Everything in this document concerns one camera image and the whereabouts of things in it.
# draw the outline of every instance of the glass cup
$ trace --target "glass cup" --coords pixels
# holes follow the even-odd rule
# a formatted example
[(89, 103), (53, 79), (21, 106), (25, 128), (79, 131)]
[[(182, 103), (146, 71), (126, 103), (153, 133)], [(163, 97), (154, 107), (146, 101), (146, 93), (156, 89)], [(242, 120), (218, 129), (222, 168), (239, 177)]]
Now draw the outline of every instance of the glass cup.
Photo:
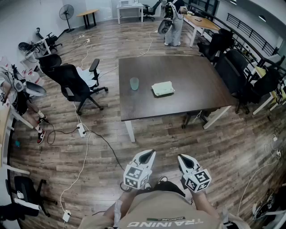
[(136, 91), (139, 87), (139, 79), (136, 77), (132, 77), (130, 79), (130, 86), (132, 90)]

